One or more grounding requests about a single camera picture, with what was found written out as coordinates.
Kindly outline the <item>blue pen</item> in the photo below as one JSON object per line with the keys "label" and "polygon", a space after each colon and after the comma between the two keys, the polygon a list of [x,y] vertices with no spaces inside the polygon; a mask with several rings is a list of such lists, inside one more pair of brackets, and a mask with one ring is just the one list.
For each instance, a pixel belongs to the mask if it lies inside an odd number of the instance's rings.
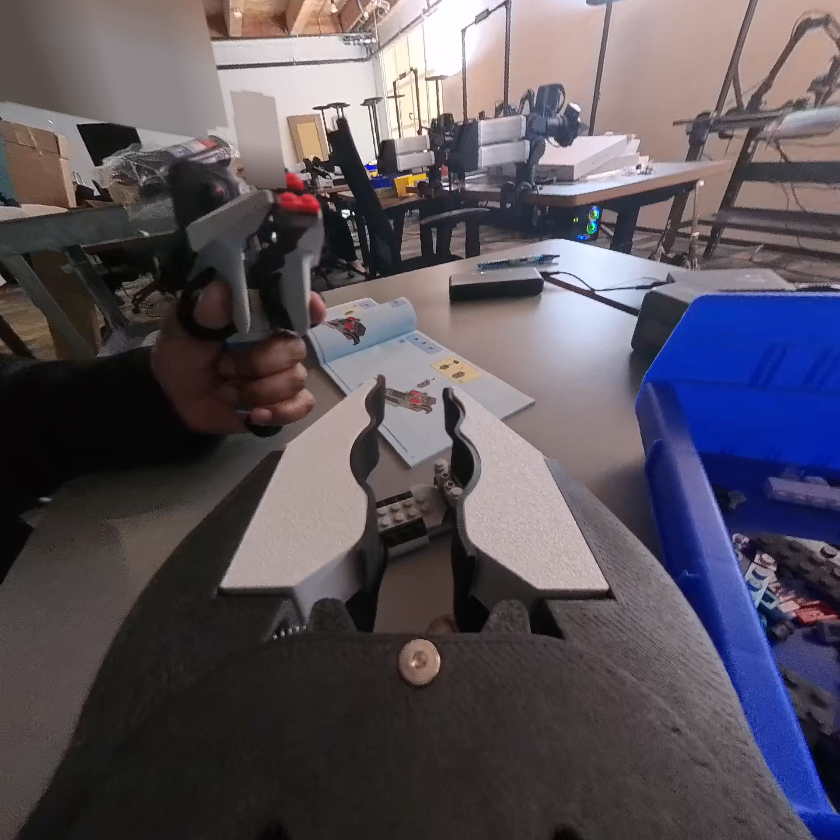
{"label": "blue pen", "polygon": [[549,266],[560,258],[555,254],[527,255],[522,257],[509,257],[504,259],[492,259],[477,264],[480,271],[509,270],[518,268],[535,268],[541,270],[542,266]]}

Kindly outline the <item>black power bank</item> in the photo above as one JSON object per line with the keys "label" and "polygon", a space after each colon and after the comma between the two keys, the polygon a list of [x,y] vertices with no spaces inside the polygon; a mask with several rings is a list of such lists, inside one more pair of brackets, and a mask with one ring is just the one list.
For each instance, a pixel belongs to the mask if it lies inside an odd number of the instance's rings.
{"label": "black power bank", "polygon": [[543,292],[544,278],[531,267],[474,270],[449,278],[452,303],[534,298]]}

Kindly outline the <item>black metal rack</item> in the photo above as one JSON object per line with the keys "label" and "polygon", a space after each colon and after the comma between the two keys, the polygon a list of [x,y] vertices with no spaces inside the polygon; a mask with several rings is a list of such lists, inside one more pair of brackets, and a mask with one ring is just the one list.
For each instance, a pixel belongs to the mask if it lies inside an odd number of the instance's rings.
{"label": "black metal rack", "polygon": [[[654,251],[658,259],[695,268],[699,257],[715,255],[729,229],[787,237],[797,244],[806,239],[838,243],[838,212],[807,209],[796,192],[798,187],[837,190],[838,161],[799,161],[784,150],[787,143],[838,133],[838,16],[826,10],[799,16],[767,75],[747,97],[740,66],[758,5],[748,2],[714,107],[674,123],[686,129],[686,163],[700,161],[709,139],[730,141],[742,134],[719,208],[700,217],[700,184],[692,189],[691,198],[675,198]],[[766,100],[782,70],[800,43],[814,33],[834,48],[826,70],[810,82],[804,95],[770,108]]]}

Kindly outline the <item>blue plastic bin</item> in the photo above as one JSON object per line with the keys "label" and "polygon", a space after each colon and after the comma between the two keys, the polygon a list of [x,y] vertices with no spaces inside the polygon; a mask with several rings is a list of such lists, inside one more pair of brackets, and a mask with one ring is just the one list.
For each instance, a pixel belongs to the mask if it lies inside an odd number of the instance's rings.
{"label": "blue plastic bin", "polygon": [[[739,697],[732,665],[757,654],[759,641],[729,637],[726,614],[742,615],[750,602],[707,462],[760,459],[835,470],[839,478],[838,293],[699,297],[653,358],[636,415],[665,567]],[[821,786],[805,749],[787,746],[792,773],[779,780],[768,765],[774,778],[814,837],[839,838],[838,797]]]}

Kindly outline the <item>clear plastic wrapped bundle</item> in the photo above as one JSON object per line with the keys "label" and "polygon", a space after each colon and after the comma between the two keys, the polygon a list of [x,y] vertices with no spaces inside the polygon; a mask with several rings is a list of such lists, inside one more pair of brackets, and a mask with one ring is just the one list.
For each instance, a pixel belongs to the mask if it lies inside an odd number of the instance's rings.
{"label": "clear plastic wrapped bundle", "polygon": [[238,148],[214,135],[160,148],[133,143],[106,157],[98,166],[98,174],[107,187],[120,185],[138,193],[155,194],[167,189],[170,169],[176,163],[197,161],[230,165],[237,158]]}

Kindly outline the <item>person's left hand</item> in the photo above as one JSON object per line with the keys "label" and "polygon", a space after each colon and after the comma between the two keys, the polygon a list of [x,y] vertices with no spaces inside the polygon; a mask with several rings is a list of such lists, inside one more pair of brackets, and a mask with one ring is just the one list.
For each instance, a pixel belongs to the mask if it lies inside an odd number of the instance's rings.
{"label": "person's left hand", "polygon": [[183,424],[206,435],[243,434],[305,418],[316,399],[307,386],[303,338],[279,331],[229,347],[196,339],[174,311],[150,355],[152,374]]}

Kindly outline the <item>wooden-edged work table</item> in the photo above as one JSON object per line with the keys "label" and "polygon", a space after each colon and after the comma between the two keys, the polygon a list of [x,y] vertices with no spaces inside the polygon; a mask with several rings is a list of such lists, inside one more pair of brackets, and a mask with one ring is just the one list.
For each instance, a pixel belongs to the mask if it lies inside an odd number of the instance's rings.
{"label": "wooden-edged work table", "polygon": [[597,205],[616,214],[611,249],[629,255],[643,207],[686,196],[699,182],[730,172],[730,161],[657,162],[646,175],[619,175],[592,182],[541,185],[523,200],[540,207],[571,210]]}

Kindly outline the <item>grey desk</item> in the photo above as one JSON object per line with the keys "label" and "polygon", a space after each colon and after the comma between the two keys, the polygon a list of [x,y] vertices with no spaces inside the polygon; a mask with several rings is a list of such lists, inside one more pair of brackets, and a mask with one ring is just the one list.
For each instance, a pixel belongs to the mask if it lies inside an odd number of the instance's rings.
{"label": "grey desk", "polygon": [[621,513],[644,502],[627,316],[560,290],[423,328],[535,398],[547,457],[612,595],[430,637],[342,608],[281,638],[281,602],[216,595],[285,442],[69,485],[2,583],[2,838],[808,838],[706,630]]}

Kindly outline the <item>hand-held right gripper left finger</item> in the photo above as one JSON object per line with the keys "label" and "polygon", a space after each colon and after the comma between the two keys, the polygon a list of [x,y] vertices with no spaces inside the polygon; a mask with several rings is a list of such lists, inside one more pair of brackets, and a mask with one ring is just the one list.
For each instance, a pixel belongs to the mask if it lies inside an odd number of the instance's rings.
{"label": "hand-held right gripper left finger", "polygon": [[219,591],[278,595],[302,620],[340,601],[361,631],[375,625],[386,559],[375,494],[385,378],[364,381],[283,450]]}

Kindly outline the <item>grey brick model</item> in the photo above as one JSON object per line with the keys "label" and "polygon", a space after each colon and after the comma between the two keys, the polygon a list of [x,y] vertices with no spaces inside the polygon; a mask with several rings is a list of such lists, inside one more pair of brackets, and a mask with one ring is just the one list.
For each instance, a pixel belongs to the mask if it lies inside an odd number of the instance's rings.
{"label": "grey brick model", "polygon": [[434,463],[431,484],[416,484],[399,495],[378,500],[377,528],[386,559],[399,559],[450,534],[463,490],[450,463],[441,458]]}

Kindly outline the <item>white flat box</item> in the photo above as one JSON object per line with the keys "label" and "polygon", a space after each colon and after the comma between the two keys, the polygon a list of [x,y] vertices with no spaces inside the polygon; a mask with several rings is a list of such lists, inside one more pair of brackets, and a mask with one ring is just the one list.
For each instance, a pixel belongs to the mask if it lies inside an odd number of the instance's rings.
{"label": "white flat box", "polygon": [[641,140],[634,134],[580,136],[566,147],[548,144],[534,169],[537,183],[575,183],[634,166]]}

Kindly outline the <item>black and red brick piece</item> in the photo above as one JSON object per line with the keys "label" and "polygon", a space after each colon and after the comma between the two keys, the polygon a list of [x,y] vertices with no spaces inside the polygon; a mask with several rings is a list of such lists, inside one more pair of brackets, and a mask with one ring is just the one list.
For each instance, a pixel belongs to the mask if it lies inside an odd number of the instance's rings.
{"label": "black and red brick piece", "polygon": [[308,184],[299,174],[286,173],[285,185],[275,191],[275,203],[287,214],[306,218],[321,218],[319,199],[308,191]]}

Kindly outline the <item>pile of loose bricks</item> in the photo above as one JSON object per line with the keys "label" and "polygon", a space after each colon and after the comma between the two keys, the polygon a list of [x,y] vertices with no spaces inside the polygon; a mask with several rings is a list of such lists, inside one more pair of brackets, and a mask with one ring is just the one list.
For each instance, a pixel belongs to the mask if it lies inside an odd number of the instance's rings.
{"label": "pile of loose bricks", "polygon": [[745,716],[776,777],[803,747],[838,797],[838,472],[752,458],[707,462],[749,599],[727,612],[732,642],[759,641],[732,665]]}

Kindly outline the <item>cardboard box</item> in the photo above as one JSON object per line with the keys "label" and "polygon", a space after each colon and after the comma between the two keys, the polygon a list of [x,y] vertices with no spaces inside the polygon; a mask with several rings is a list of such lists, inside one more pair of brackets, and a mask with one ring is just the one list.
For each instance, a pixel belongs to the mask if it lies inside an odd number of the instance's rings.
{"label": "cardboard box", "polygon": [[60,134],[1,121],[1,193],[18,204],[73,209],[70,147]]}

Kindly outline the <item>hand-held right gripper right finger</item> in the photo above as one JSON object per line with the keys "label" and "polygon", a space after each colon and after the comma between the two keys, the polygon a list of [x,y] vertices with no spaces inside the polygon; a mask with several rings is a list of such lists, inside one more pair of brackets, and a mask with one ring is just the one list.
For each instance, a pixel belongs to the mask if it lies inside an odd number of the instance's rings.
{"label": "hand-held right gripper right finger", "polygon": [[540,622],[557,601],[602,601],[611,587],[546,457],[458,387],[444,389],[451,438],[441,491],[453,510],[454,618],[482,629],[515,602]]}

